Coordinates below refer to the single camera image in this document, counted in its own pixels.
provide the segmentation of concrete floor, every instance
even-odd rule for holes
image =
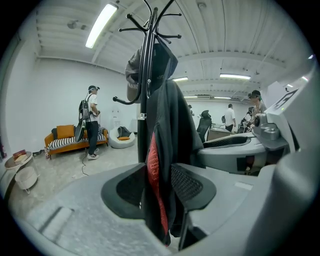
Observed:
[[[83,158],[86,165],[83,167],[83,172],[88,175],[138,163],[137,140],[134,146],[124,149],[107,147],[105,144],[99,145],[98,148],[100,157],[97,160],[84,158],[84,149],[53,155],[51,160],[47,159],[44,153],[35,156],[34,162],[40,176],[36,184],[30,188],[30,194],[21,190],[18,184],[14,184],[8,200],[11,212],[25,220],[31,209],[48,200],[68,183],[85,177],[86,175],[82,173]],[[168,249],[176,253],[178,245],[179,238],[172,236]]]

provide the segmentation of coat rack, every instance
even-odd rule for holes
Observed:
[[[164,35],[158,32],[159,22],[164,16],[181,16],[181,13],[167,13],[167,9],[175,0],[170,0],[162,12],[158,16],[158,8],[155,7],[153,10],[147,0],[143,0],[146,6],[148,7],[150,16],[146,23],[141,26],[132,16],[132,14],[127,14],[126,18],[132,21],[136,27],[132,28],[120,28],[119,32],[124,31],[140,31],[144,34],[142,48],[141,48],[141,59],[140,59],[140,68],[138,74],[138,85],[137,92],[134,100],[125,101],[119,99],[118,97],[113,97],[114,102],[119,102],[124,105],[132,105],[140,98],[140,116],[138,118],[138,161],[139,163],[144,163],[146,161],[148,153],[147,145],[147,122],[146,122],[146,107],[147,99],[150,96],[150,85],[152,84],[152,64],[153,64],[153,51],[155,38],[159,40],[162,38],[168,44],[171,44],[169,39],[171,38],[181,38],[181,35]]]

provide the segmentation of bean bag chair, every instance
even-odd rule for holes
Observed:
[[[135,139],[136,136],[133,132],[130,133],[128,136],[129,139],[124,140],[119,140],[119,132],[118,132],[119,127],[113,128],[110,133],[109,133],[109,143],[110,146],[115,148],[115,149],[125,149],[128,147],[131,147],[135,144]]]

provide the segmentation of desk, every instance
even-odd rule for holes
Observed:
[[[231,135],[232,133],[230,131],[228,131],[227,129],[225,128],[211,128],[209,131],[208,131],[208,134],[206,136],[206,141],[212,141],[212,140],[215,140],[215,139],[219,139],[219,138],[222,138],[222,137],[226,137],[226,136],[229,136]]]

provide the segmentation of gray plastic surface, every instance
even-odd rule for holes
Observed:
[[[318,193],[319,156],[320,147],[312,148],[286,155],[277,166],[262,168],[252,190],[232,216],[211,235],[176,255],[270,255]]]
[[[189,213],[193,226],[201,228],[207,235],[216,231],[229,219],[258,179],[256,176],[232,174],[212,168],[199,169],[183,163],[179,165],[209,179],[216,186],[216,195],[209,205],[203,210],[193,210]]]
[[[229,173],[243,174],[244,171],[238,171],[237,158],[245,158],[246,156],[254,156],[255,167],[263,167],[266,164],[267,151],[264,145],[251,133],[245,134],[251,141],[244,145],[228,146],[220,148],[204,148],[198,151],[197,157],[199,161],[213,169],[226,171]],[[230,138],[223,137],[213,141],[227,140]]]
[[[279,138],[277,138],[276,140],[270,140],[270,139],[266,139],[266,138],[262,137],[259,134],[255,134],[254,131],[253,131],[253,134],[262,143],[262,145],[270,151],[280,150],[280,149],[283,149],[283,148],[289,146],[288,142],[281,136]]]
[[[107,180],[137,164],[84,177],[70,183],[51,200],[36,207],[27,222],[41,230],[59,208],[74,210],[58,234],[55,243],[82,256],[162,256],[171,252],[153,235],[143,219],[123,219],[109,210],[101,199]]]

